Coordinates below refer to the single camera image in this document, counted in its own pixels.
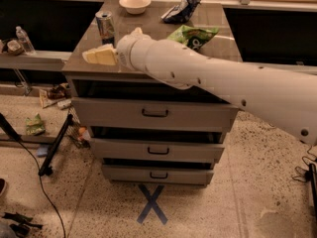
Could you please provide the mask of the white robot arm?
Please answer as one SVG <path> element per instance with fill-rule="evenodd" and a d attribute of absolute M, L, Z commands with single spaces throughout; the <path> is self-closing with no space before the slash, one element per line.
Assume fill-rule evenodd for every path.
<path fill-rule="evenodd" d="M 172 40 L 154 40 L 141 29 L 82 54 L 89 63 L 121 65 L 179 89 L 197 86 L 299 140 L 317 143 L 317 76 L 208 58 Z"/>

